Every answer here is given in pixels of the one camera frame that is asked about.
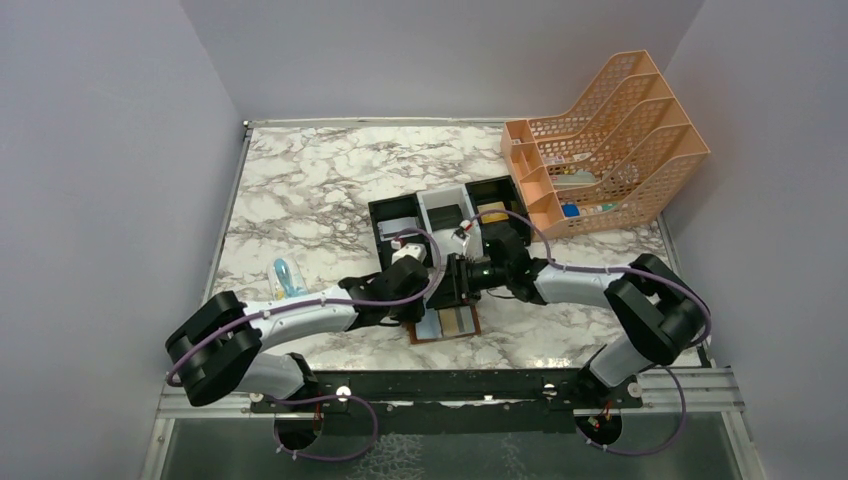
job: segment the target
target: small yellow object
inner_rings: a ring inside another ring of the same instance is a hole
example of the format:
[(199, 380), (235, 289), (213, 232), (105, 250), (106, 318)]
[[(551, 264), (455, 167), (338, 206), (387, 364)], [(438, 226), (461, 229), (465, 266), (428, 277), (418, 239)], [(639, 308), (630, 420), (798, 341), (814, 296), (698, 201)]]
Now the small yellow object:
[[(495, 202), (495, 203), (487, 203), (486, 205), (478, 205), (477, 211), (485, 212), (486, 210), (506, 210), (503, 202)], [(483, 215), (480, 217), (480, 222), (482, 223), (495, 223), (500, 222), (502, 220), (508, 220), (509, 216), (505, 213), (490, 213), (488, 215)]]
[(438, 312), (439, 323), (442, 326), (442, 336), (453, 337), (459, 335), (459, 319), (456, 318), (456, 309), (445, 308)]

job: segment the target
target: glass panel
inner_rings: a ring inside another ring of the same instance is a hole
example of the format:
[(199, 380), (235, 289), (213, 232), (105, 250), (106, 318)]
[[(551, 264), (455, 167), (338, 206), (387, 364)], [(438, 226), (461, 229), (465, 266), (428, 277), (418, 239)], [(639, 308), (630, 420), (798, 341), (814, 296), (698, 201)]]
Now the glass panel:
[[(677, 415), (632, 415), (616, 446), (649, 448), (668, 438)], [(721, 414), (690, 414), (680, 441), (658, 455), (624, 458), (602, 453), (577, 435), (509, 433), (385, 435), (365, 457), (331, 464), (275, 454), (269, 419), (178, 420), (165, 479), (658, 479), (741, 478)], [(322, 437), (324, 454), (351, 452), (365, 437)]]

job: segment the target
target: clear plastic item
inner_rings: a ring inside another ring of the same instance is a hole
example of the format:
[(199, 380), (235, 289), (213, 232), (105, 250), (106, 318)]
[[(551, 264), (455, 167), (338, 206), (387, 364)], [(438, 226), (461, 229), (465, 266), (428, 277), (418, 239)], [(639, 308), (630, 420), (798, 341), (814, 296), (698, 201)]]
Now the clear plastic item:
[(275, 258), (268, 264), (268, 284), (274, 300), (306, 295), (309, 290), (292, 258)]

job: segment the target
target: white compartment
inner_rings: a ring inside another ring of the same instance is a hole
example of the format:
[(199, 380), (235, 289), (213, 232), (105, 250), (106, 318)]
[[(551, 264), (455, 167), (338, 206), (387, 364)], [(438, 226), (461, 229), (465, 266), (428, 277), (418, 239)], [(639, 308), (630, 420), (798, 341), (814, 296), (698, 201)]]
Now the white compartment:
[[(427, 210), (447, 207), (450, 205), (458, 205), (460, 212), (462, 212), (462, 218), (471, 218), (474, 215), (474, 208), (471, 205), (471, 198), (465, 190), (465, 185), (418, 192), (416, 196), (418, 197), (418, 203), (421, 206), (421, 216), (424, 219), (424, 229), (433, 234), (442, 255), (447, 257), (450, 253), (462, 253), (461, 245), (450, 238), (453, 230), (459, 228), (459, 224), (452, 228), (444, 228), (440, 229), (438, 232), (434, 232), (430, 224), (430, 217), (427, 215)], [(471, 239), (465, 254), (469, 258), (480, 257), (483, 255), (483, 238), (480, 231), (480, 225), (477, 222), (475, 222), (471, 227), (470, 233)]]

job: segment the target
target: circular mount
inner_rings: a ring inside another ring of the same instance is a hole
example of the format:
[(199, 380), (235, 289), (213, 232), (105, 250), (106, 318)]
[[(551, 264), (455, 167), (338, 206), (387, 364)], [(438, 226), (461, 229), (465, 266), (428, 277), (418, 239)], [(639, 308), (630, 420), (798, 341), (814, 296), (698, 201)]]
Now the circular mount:
[(321, 433), (320, 422), (274, 420), (274, 434), (289, 450), (303, 450), (312, 445)]
[(593, 442), (610, 445), (621, 436), (621, 415), (583, 415), (574, 417), (577, 428)]
[[(350, 387), (348, 387), (347, 385), (342, 385), (341, 387), (336, 389), (336, 395), (339, 395), (339, 396), (342, 396), (342, 397), (349, 397), (350, 394), (351, 394)], [(339, 401), (344, 403), (344, 402), (347, 401), (347, 399), (346, 398), (340, 398)]]

